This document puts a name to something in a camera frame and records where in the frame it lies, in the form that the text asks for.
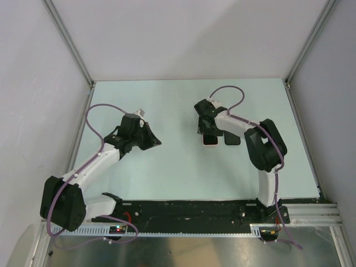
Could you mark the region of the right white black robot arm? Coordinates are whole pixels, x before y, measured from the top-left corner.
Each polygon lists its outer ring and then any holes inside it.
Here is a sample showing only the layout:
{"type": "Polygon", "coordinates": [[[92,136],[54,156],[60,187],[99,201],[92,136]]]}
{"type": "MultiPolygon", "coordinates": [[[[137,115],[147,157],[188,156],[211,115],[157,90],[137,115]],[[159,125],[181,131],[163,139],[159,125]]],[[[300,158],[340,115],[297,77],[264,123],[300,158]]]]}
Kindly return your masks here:
{"type": "Polygon", "coordinates": [[[279,200],[275,175],[284,167],[287,147],[275,123],[266,119],[256,123],[229,113],[218,101],[203,99],[194,105],[198,114],[197,133],[205,146],[218,144],[222,136],[228,146],[245,140],[251,163],[258,169],[258,219],[270,223],[277,216],[274,204],[279,200]]]}

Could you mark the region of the black phone case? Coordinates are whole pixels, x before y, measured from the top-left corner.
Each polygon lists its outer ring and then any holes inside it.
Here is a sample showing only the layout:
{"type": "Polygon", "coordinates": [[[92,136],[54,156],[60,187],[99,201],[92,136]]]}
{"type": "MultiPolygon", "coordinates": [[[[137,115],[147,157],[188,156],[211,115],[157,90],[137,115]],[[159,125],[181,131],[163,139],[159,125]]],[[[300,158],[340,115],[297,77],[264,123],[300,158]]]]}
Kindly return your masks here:
{"type": "Polygon", "coordinates": [[[224,142],[225,142],[225,145],[228,145],[228,146],[238,146],[241,144],[241,138],[237,135],[234,135],[231,132],[225,131],[224,132],[224,142]]]}

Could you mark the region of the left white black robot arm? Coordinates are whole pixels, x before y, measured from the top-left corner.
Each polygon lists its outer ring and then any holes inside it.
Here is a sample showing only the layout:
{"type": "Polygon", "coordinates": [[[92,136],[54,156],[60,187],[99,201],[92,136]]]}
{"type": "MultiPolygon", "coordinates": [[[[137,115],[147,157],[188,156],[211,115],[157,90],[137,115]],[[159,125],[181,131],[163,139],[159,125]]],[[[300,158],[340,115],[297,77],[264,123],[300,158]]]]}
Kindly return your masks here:
{"type": "Polygon", "coordinates": [[[119,197],[106,192],[88,197],[86,192],[134,147],[145,151],[161,145],[143,115],[143,110],[124,114],[121,124],[103,139],[102,146],[87,162],[60,178],[51,176],[46,180],[39,212],[43,219],[75,231],[83,221],[101,215],[112,222],[123,217],[123,208],[117,204],[119,197]]]}

